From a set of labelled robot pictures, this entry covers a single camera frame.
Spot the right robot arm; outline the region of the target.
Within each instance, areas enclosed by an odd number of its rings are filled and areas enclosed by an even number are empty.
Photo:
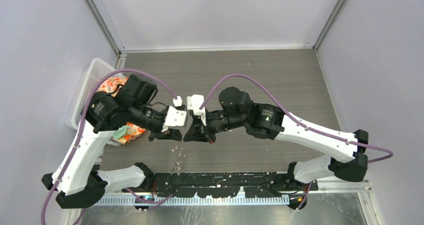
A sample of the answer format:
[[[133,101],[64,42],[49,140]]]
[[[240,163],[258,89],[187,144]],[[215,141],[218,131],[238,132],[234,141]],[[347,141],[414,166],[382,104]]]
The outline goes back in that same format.
[[[368,133],[340,132],[319,126],[284,112],[267,103],[253,102],[249,94],[236,87],[221,91],[218,101],[221,110],[199,109],[202,95],[187,98],[192,124],[184,135],[184,142],[214,143],[216,135],[244,127],[245,132],[257,139],[286,141],[323,153],[322,156],[304,162],[292,162],[287,169],[285,183],[291,190],[299,190],[313,180],[335,176],[348,182],[363,181],[368,170],[368,157],[363,147],[356,142],[367,142]]]

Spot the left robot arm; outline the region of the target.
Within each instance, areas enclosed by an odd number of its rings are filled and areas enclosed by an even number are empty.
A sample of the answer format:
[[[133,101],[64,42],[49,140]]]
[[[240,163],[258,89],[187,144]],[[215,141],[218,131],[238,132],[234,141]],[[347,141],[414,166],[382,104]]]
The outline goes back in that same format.
[[[158,80],[152,76],[130,75],[113,91],[96,91],[82,111],[79,128],[64,160],[41,181],[50,192],[57,192],[57,204],[63,209],[85,209],[104,195],[123,189],[138,188],[148,192],[154,173],[142,162],[111,171],[100,170],[98,157],[119,129],[133,124],[150,131],[150,140],[180,141],[182,135],[172,127],[173,115],[183,108],[182,98],[173,97],[173,105],[162,111],[153,109]]]

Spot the silver perforated keyring plate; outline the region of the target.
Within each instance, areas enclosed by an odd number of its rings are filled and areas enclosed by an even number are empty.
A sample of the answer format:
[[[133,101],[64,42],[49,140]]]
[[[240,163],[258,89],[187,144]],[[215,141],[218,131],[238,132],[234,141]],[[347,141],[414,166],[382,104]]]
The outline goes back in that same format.
[[[176,155],[174,167],[171,170],[171,174],[179,174],[183,167],[183,161],[186,156],[184,151],[184,143],[181,141],[175,149],[172,150],[173,153]]]

